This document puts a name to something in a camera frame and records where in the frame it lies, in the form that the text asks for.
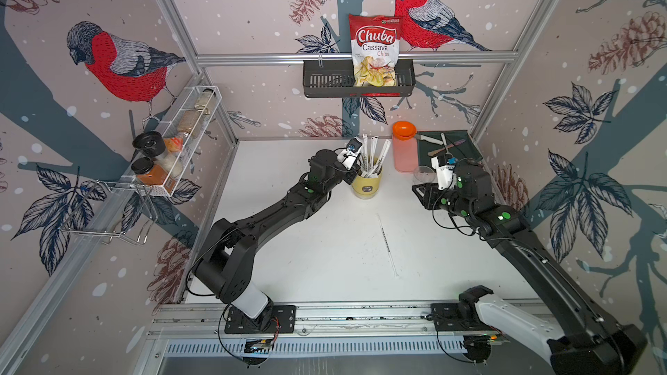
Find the straw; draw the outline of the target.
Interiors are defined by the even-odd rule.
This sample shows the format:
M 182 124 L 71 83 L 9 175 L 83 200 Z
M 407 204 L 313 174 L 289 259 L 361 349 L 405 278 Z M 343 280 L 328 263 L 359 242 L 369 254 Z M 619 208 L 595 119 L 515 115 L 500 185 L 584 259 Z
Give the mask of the straw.
M 386 232 L 386 229 L 384 227 L 384 223 L 383 223 L 382 218 L 380 217 L 379 214 L 376 215 L 376 216 L 377 216 L 377 219 L 378 219 L 378 222 L 379 222 L 379 225 L 380 225 L 380 233 L 382 235 L 382 239 L 384 241 L 385 248 L 387 250 L 387 257 L 388 257 L 389 263 L 392 267 L 392 271 L 394 273 L 394 278 L 399 279 L 401 276 L 400 276 L 399 271 L 398 271 L 398 269 L 396 267 L 396 264 L 395 264 L 393 252 L 392 252 L 391 246 L 389 244 L 389 239 L 387 237 L 387 232 Z

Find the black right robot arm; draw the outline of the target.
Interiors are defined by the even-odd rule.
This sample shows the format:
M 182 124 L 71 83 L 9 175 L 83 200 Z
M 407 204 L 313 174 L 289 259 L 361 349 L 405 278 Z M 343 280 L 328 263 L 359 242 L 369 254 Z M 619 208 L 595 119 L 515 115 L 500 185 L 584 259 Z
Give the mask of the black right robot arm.
M 459 161 L 439 172 L 445 183 L 412 187 L 433 212 L 463 218 L 525 279 L 556 319 L 551 325 L 518 309 L 484 286 L 460 295 L 477 319 L 517 340 L 557 374 L 630 374 L 648 342 L 634 325 L 622 325 L 585 293 L 538 240 L 514 208 L 496 203 L 493 180 L 474 162 Z

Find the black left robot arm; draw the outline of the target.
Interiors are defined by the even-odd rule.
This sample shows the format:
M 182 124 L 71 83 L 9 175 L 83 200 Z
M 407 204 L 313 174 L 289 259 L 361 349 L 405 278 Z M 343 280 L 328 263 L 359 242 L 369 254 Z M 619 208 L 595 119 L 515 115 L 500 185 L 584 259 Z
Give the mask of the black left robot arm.
M 321 149 L 309 158 L 309 172 L 279 201 L 236 222 L 215 222 L 189 273 L 222 303 L 235 307 L 261 328 L 267 327 L 273 302 L 252 282 L 255 255 L 279 233 L 317 213 L 336 186 L 352 184 L 361 169 L 362 149 L 358 138 L 343 149 Z

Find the bundle wrapped straws in cup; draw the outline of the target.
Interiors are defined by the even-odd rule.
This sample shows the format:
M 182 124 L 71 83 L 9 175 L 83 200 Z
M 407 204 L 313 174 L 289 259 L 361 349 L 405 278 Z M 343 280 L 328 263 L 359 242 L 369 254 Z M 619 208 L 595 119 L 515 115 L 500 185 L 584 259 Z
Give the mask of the bundle wrapped straws in cup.
M 385 140 L 380 144 L 378 136 L 368 136 L 363 134 L 362 140 L 362 155 L 361 155 L 361 177 L 363 178 L 377 178 L 380 175 L 382 166 L 389 149 L 391 149 L 391 140 Z

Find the clear plastic cup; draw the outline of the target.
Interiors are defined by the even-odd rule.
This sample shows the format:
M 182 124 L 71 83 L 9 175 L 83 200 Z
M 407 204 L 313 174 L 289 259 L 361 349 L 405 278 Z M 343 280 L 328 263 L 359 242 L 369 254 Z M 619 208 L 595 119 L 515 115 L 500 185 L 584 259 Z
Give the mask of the clear plastic cup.
M 437 174 L 427 166 L 418 166 L 413 170 L 413 185 L 429 184 L 437 182 Z

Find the wooden spoon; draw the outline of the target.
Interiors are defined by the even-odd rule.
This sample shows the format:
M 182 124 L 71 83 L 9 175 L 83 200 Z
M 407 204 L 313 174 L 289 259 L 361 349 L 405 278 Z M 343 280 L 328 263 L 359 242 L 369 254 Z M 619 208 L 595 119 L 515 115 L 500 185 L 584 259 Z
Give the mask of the wooden spoon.
M 437 156 L 438 154 L 440 154 L 442 152 L 447 152 L 449 149 L 458 147 L 458 146 L 460 146 L 460 145 L 462 145 L 463 143 L 466 143 L 466 142 L 467 142 L 467 140 L 461 139 L 461 140 L 458 140 L 454 143 L 448 144 L 446 147 L 444 147 L 442 149 L 436 149 L 436 150 L 430 151 L 430 152 L 427 153 L 427 155 L 429 157 L 434 157 L 434 156 Z

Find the pink tray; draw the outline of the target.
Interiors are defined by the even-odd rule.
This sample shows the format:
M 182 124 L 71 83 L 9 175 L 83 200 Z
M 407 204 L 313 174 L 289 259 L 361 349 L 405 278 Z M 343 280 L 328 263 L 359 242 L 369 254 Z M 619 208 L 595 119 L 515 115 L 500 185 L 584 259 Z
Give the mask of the pink tray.
M 399 139 L 393 137 L 394 168 L 401 173 L 412 173 L 419 166 L 418 144 L 414 137 Z

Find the green mat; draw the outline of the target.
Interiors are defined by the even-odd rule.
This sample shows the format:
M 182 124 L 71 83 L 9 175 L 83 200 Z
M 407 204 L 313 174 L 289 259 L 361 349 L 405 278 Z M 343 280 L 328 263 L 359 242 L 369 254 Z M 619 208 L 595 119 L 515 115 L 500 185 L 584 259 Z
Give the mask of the green mat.
M 428 135 L 435 139 L 441 140 L 441 133 L 445 133 L 448 144 L 454 143 L 458 140 L 465 139 L 466 143 L 449 149 L 451 155 L 457 159 L 470 158 L 474 161 L 481 161 L 482 154 L 475 146 L 472 138 L 466 130 L 449 130 L 449 131 L 420 131 L 417 134 Z M 442 149 L 443 146 L 431 144 L 430 142 L 418 141 L 418 158 L 420 166 L 431 166 L 431 158 L 427 155 L 428 152 Z

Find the metal spoon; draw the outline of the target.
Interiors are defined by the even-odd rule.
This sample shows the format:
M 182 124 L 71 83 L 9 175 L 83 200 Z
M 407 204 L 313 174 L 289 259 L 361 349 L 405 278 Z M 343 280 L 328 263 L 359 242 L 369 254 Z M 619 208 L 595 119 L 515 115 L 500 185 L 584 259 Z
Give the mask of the metal spoon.
M 441 133 L 441 139 L 442 139 L 442 142 L 443 142 L 443 150 L 445 151 L 446 157 L 451 158 L 451 152 L 448 149 L 448 142 L 446 140 L 445 133 Z

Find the orange bowl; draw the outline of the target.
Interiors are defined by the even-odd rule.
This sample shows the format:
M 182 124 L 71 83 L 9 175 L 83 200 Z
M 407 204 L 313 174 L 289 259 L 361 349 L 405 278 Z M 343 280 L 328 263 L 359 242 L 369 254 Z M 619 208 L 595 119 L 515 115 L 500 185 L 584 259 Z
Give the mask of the orange bowl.
M 396 140 L 407 141 L 413 139 L 417 134 L 417 128 L 413 123 L 399 121 L 392 126 L 393 137 Z

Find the Chuba cassava chips bag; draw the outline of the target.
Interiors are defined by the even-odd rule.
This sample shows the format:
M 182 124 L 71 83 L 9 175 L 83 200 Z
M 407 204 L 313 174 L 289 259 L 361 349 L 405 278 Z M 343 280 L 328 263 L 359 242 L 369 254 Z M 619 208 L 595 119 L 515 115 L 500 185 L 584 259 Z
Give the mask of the Chuba cassava chips bag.
M 398 81 L 401 17 L 349 15 L 355 87 L 394 87 Z

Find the black lid spice jar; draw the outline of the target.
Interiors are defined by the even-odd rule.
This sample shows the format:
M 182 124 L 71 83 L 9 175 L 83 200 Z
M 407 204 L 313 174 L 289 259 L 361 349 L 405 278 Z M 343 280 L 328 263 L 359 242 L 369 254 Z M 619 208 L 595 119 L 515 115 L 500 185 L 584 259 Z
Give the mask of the black lid spice jar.
M 132 142 L 133 147 L 149 158 L 158 158 L 167 150 L 163 136 L 156 131 L 144 132 Z

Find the orange spice jar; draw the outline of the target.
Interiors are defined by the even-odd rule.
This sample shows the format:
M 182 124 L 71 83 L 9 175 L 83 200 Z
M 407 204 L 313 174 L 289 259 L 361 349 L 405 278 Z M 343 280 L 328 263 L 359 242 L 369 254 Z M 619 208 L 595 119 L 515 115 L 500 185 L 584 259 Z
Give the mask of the orange spice jar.
M 130 165 L 137 179 L 147 186 L 162 186 L 170 191 L 175 186 L 170 173 L 147 157 L 138 158 Z

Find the black wall basket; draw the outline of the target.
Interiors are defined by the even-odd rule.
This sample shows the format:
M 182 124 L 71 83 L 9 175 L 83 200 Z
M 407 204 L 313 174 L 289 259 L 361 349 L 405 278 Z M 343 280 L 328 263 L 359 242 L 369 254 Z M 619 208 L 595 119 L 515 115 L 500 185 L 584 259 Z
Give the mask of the black wall basket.
M 409 97 L 416 86 L 412 60 L 399 60 L 395 67 L 396 85 L 391 87 L 355 86 L 350 60 L 305 61 L 302 86 L 305 97 Z

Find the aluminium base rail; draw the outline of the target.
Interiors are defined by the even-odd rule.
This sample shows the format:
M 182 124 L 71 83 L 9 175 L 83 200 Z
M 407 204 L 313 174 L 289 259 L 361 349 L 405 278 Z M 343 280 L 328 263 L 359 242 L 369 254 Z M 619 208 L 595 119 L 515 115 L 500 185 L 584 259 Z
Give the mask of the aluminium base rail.
M 301 302 L 274 307 L 264 333 L 254 333 L 234 307 L 165 306 L 148 339 L 156 359 L 223 357 L 328 358 L 446 354 L 484 362 L 494 345 L 521 343 L 542 358 L 540 345 L 557 334 L 539 300 L 485 300 L 466 318 L 454 300 L 398 302 Z

